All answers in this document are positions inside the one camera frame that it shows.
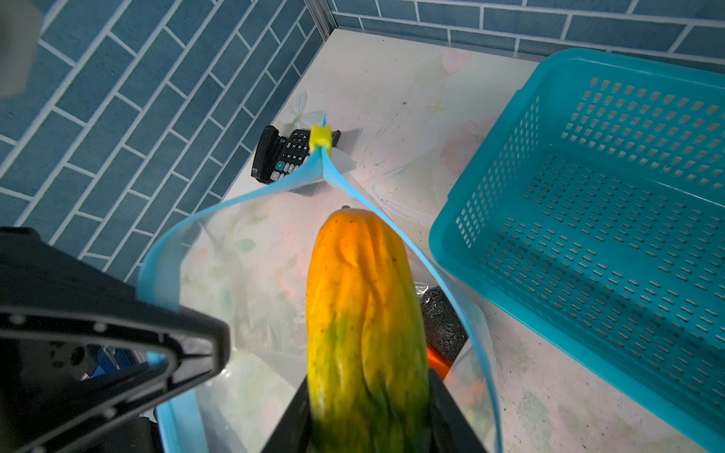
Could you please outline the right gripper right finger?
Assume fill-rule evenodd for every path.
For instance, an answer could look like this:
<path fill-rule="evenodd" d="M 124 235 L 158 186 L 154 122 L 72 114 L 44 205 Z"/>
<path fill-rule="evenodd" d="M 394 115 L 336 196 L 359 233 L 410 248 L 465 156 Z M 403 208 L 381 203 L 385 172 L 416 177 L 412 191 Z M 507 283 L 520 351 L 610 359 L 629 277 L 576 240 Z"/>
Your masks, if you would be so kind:
<path fill-rule="evenodd" d="M 430 452 L 485 453 L 487 449 L 466 421 L 442 379 L 429 369 Z"/>

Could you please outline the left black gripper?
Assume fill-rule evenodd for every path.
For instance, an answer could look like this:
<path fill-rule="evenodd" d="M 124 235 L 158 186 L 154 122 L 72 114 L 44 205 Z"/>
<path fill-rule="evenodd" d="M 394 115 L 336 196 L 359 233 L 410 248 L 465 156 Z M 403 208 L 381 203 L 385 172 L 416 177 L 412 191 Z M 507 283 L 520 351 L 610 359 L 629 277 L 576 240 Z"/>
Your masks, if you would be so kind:
<path fill-rule="evenodd" d="M 84 452 L 218 375 L 225 323 L 135 301 L 134 289 L 45 243 L 1 230 L 1 449 Z M 94 375 L 103 347 L 147 359 Z"/>

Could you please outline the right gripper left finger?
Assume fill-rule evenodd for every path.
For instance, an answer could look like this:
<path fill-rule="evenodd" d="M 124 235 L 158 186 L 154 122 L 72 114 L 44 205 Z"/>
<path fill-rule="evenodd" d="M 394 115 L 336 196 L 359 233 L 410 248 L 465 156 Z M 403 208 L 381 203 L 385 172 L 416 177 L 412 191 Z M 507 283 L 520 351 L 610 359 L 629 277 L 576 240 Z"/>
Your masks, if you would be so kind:
<path fill-rule="evenodd" d="M 262 453 L 305 453 L 310 443 L 311 404 L 308 380 L 304 377 Z"/>

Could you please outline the orange toy carrot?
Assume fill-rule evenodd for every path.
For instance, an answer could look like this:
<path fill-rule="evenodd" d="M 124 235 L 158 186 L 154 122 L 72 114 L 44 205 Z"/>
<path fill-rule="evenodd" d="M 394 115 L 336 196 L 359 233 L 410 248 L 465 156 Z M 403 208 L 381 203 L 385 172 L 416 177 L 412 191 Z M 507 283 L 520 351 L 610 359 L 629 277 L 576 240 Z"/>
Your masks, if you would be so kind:
<path fill-rule="evenodd" d="M 427 343 L 427 358 L 430 368 L 443 381 L 451 369 L 451 364 L 430 343 Z"/>

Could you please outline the clear zip top bag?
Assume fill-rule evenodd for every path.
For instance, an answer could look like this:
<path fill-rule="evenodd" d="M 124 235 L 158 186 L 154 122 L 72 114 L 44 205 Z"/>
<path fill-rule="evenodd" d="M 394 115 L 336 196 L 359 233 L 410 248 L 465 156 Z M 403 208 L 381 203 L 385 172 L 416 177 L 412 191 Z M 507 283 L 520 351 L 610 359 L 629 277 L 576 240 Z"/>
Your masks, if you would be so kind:
<path fill-rule="evenodd" d="M 151 247 L 137 279 L 144 302 L 224 322 L 221 373 L 157 409 L 167 452 L 260 452 L 307 374 L 306 284 L 313 245 L 345 206 L 380 213 L 352 158 L 315 150 L 290 177 L 200 211 Z"/>

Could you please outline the black toy avocado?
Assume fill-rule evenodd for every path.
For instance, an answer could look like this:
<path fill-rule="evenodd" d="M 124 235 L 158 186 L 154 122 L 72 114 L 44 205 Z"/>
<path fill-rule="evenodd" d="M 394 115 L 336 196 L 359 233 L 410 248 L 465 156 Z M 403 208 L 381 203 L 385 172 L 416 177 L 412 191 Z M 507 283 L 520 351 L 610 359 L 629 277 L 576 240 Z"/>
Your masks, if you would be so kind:
<path fill-rule="evenodd" d="M 420 297 L 428 343 L 448 365 L 453 365 L 468 335 L 444 291 L 430 287 Z"/>

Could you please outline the orange green toy cucumber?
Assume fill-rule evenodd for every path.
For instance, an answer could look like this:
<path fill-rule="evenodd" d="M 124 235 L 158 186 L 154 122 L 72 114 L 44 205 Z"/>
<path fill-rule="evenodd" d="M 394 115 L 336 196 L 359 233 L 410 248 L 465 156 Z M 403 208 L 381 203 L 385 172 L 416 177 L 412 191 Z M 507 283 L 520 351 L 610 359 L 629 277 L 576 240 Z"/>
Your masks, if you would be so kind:
<path fill-rule="evenodd" d="M 319 230 L 306 321 L 313 449 L 429 451 L 429 364 L 413 274 L 402 239 L 372 211 L 335 211 Z"/>

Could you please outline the teal plastic basket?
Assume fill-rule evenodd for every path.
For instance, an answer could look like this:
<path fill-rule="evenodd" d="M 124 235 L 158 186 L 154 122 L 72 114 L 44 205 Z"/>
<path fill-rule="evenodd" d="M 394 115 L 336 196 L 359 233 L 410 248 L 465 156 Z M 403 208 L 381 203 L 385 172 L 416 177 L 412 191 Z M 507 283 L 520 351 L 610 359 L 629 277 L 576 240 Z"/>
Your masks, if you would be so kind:
<path fill-rule="evenodd" d="M 590 49 L 548 57 L 449 192 L 430 251 L 723 451 L 723 75 Z"/>

